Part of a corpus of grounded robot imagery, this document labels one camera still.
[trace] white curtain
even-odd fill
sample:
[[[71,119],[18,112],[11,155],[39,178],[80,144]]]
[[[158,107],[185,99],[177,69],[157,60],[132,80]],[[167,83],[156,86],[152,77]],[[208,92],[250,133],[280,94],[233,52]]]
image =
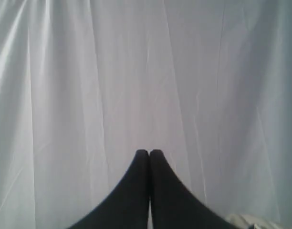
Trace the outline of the white curtain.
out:
[[[0,229],[70,226],[139,148],[292,225],[292,0],[0,0]]]

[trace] white fabric backdrop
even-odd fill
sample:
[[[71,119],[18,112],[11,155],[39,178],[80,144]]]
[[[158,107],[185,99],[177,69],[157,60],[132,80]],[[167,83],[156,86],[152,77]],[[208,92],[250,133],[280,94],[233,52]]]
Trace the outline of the white fabric backdrop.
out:
[[[292,0],[0,0],[0,229],[71,225],[138,148],[292,225]]]

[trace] white cloth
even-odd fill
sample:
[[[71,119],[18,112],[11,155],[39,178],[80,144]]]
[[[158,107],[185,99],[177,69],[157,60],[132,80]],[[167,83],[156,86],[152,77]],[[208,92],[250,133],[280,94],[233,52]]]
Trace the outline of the white cloth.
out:
[[[138,148],[292,225],[292,0],[0,0],[0,229],[71,225]]]

